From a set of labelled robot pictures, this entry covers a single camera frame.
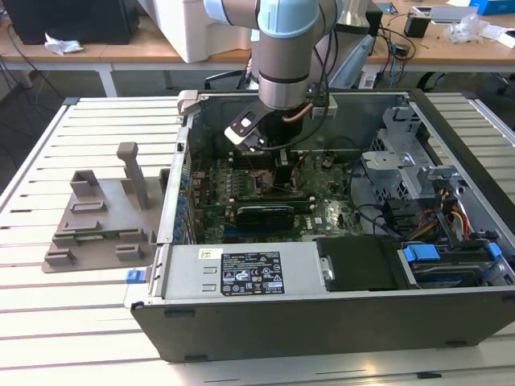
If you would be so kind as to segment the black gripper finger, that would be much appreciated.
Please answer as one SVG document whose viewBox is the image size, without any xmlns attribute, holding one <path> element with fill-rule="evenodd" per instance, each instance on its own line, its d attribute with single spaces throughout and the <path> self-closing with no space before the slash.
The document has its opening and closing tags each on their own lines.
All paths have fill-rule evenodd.
<svg viewBox="0 0 515 386">
<path fill-rule="evenodd" d="M 282 149 L 277 153 L 274 167 L 274 185 L 285 186 L 289 183 L 291 177 L 291 163 L 289 159 L 289 151 Z"/>
</svg>

